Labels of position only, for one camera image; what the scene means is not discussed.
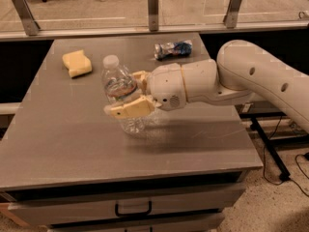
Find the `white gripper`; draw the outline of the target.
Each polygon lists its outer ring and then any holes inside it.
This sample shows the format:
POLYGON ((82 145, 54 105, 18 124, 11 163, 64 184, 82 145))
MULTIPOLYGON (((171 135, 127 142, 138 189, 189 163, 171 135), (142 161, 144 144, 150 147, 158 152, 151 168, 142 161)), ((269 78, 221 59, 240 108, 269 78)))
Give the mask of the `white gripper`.
POLYGON ((138 71, 132 75, 142 93, 148 93, 154 101, 149 96, 142 95, 135 101, 107 105, 103 109, 107 115, 123 120, 148 116, 155 107, 165 111, 185 107, 186 95, 182 68, 179 64, 159 66, 151 73, 138 71))

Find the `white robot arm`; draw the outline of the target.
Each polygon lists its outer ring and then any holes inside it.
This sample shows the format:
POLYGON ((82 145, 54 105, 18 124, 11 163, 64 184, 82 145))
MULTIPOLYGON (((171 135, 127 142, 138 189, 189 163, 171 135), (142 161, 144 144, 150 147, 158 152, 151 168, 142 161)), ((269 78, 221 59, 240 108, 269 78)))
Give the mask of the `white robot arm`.
POLYGON ((257 94, 309 131, 309 76, 247 41, 223 44, 214 60, 135 72, 131 85, 117 83, 117 57, 108 56, 103 63, 105 94, 112 100, 104 112, 118 120, 144 117, 157 108, 180 109, 191 102, 241 104, 257 94))

